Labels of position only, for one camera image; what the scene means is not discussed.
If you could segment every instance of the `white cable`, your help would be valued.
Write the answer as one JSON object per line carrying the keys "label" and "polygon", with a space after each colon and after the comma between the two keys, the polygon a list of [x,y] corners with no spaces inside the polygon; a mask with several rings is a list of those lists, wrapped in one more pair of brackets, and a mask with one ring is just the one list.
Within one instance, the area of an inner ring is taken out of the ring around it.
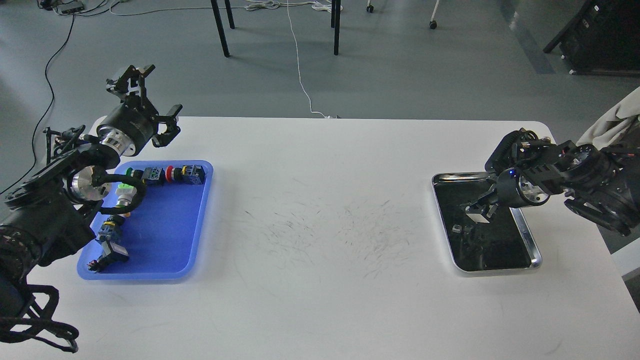
{"label": "white cable", "polygon": [[331,5],[323,4],[320,1],[302,1],[299,3],[290,3],[287,0],[286,4],[282,4],[279,1],[260,1],[260,0],[245,0],[252,4],[247,4],[244,6],[244,9],[247,11],[255,11],[260,9],[269,9],[275,10],[280,7],[290,8],[293,6],[303,6],[303,5],[311,5],[311,8],[317,12],[331,12]]}
{"label": "white cable", "polygon": [[[315,11],[318,12],[331,12],[331,5],[327,5],[327,4],[323,4],[320,1],[304,1],[304,2],[300,2],[300,3],[289,3],[289,1],[287,0],[286,4],[282,4],[278,1],[260,1],[260,0],[245,0],[248,1],[249,3],[252,4],[247,4],[244,6],[231,6],[231,9],[245,9],[249,12],[255,11],[255,10],[260,10],[260,9],[269,9],[269,10],[275,10],[277,8],[280,7],[286,7],[287,9],[291,6],[303,6],[303,5],[311,5],[311,8],[314,9]],[[141,12],[141,13],[115,13],[113,12],[113,6],[115,5],[112,4],[109,7],[109,12],[112,13],[113,15],[117,15],[117,16],[135,16],[135,15],[145,15],[148,13],[156,13],[156,12],[166,12],[166,11],[172,11],[172,10],[200,10],[200,9],[211,9],[211,6],[201,6],[201,7],[194,7],[194,8],[167,8],[167,9],[157,9],[157,10],[150,10],[147,12]]]}
{"label": "white cable", "polygon": [[296,33],[293,31],[293,22],[291,21],[291,14],[289,13],[288,5],[289,5],[289,0],[287,0],[287,16],[289,17],[289,26],[291,27],[291,33],[293,34],[293,41],[296,43],[296,59],[298,61],[298,81],[300,81],[300,87],[302,88],[302,91],[307,96],[307,99],[309,99],[309,111],[311,111],[312,114],[320,114],[322,115],[322,117],[328,119],[328,117],[325,114],[321,113],[320,111],[314,111],[313,107],[311,106],[311,96],[309,96],[309,94],[305,90],[305,85],[302,85],[302,73],[300,72],[300,52],[298,51],[298,40],[296,40]]}

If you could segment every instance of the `power strip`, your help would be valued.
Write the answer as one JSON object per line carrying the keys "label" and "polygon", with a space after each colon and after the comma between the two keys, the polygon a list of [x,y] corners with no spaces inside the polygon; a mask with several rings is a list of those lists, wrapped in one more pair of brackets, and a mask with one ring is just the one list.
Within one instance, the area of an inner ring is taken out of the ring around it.
{"label": "power strip", "polygon": [[58,5],[57,9],[61,14],[69,15],[72,13],[83,11],[84,4],[82,0],[75,0],[75,1],[72,1],[71,3]]}

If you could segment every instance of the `white table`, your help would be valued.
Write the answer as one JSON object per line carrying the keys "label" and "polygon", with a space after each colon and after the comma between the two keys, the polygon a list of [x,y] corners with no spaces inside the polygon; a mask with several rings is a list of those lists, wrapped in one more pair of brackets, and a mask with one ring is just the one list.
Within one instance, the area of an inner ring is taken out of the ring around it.
{"label": "white table", "polygon": [[[561,196],[524,209],[543,264],[465,277],[431,178],[480,171],[538,122],[182,117],[135,160],[216,171],[181,281],[85,281],[77,255],[36,268],[78,359],[637,359],[640,316],[596,226]],[[36,341],[3,359],[69,359]]]}

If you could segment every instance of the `chair leg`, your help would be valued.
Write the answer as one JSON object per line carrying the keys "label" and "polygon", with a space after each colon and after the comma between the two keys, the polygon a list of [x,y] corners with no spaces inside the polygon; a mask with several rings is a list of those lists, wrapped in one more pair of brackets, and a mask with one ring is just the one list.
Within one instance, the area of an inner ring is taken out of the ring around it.
{"label": "chair leg", "polygon": [[335,0],[331,0],[331,28],[335,28]]}
{"label": "chair leg", "polygon": [[235,29],[236,25],[234,24],[234,14],[231,13],[231,4],[229,3],[229,0],[225,0],[225,8],[227,8],[227,18],[229,19],[229,27],[232,29]]}
{"label": "chair leg", "polygon": [[333,54],[338,55],[338,47],[340,46],[340,3],[341,0],[333,0],[335,3],[335,34],[333,37]]}
{"label": "chair leg", "polygon": [[213,9],[213,16],[216,18],[216,26],[218,27],[218,35],[220,36],[220,43],[222,44],[222,52],[225,53],[225,57],[228,58],[231,55],[229,54],[229,48],[227,47],[225,29],[222,27],[222,19],[220,18],[220,8],[218,7],[218,0],[211,0],[211,8]]}

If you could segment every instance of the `black cable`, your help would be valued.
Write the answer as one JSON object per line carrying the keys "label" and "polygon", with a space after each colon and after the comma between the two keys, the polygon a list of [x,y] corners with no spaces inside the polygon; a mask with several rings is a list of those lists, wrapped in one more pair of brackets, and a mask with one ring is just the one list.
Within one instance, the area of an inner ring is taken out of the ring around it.
{"label": "black cable", "polygon": [[76,339],[79,336],[78,330],[63,322],[53,321],[51,319],[43,319],[43,318],[10,318],[10,317],[2,317],[0,318],[0,324],[2,325],[10,325],[13,327],[15,325],[31,325],[42,327],[42,330],[49,331],[54,334],[56,337],[66,340],[69,346],[63,346],[54,343],[51,340],[47,340],[45,338],[41,338],[37,336],[37,334],[28,334],[26,332],[20,331],[11,331],[11,330],[0,330],[0,334],[2,334],[3,341],[16,343],[22,342],[28,339],[36,339],[38,341],[42,341],[54,348],[58,348],[62,351],[66,352],[77,352],[78,347],[76,343]]}
{"label": "black cable", "polygon": [[49,61],[47,61],[47,65],[45,65],[44,67],[44,78],[47,80],[47,84],[49,84],[49,90],[51,91],[51,101],[49,102],[49,106],[47,107],[47,109],[44,111],[44,114],[42,114],[42,116],[40,117],[40,120],[38,120],[38,123],[33,128],[33,134],[31,134],[31,152],[33,153],[33,165],[29,168],[29,170],[27,170],[24,173],[24,175],[20,176],[20,179],[16,180],[13,184],[9,185],[9,187],[7,187],[2,192],[0,192],[0,195],[4,194],[10,188],[13,188],[14,185],[19,183],[20,180],[24,179],[24,177],[27,176],[27,174],[29,174],[29,172],[32,171],[33,168],[36,167],[36,163],[38,162],[38,157],[36,156],[36,148],[33,142],[35,141],[36,132],[38,131],[38,127],[40,126],[40,123],[45,118],[45,116],[47,116],[47,114],[49,113],[49,110],[51,109],[51,106],[53,106],[53,102],[56,100],[56,94],[53,92],[53,86],[51,86],[51,82],[49,81],[49,65],[51,64],[51,61],[53,60],[53,58],[55,58],[56,55],[58,55],[60,51],[62,51],[62,49],[64,49],[64,47],[69,42],[69,38],[71,37],[71,31],[74,28],[75,21],[76,21],[76,16],[74,15],[71,18],[71,26],[69,27],[69,33],[67,34],[67,38],[65,39],[65,42],[58,49],[58,51],[56,51],[53,55],[51,55],[51,57],[49,58]]}
{"label": "black cable", "polygon": [[78,16],[82,16],[82,17],[91,17],[91,16],[100,15],[100,14],[102,14],[102,13],[106,13],[106,12],[110,11],[111,9],[113,9],[114,7],[116,7],[116,5],[117,5],[117,4],[120,4],[120,1],[116,1],[116,2],[115,2],[115,3],[113,3],[113,5],[111,5],[108,9],[103,10],[103,11],[101,11],[101,12],[99,12],[99,13],[93,13],[93,14],[89,14],[89,15],[82,15],[82,14],[80,14],[80,15],[78,15]]}

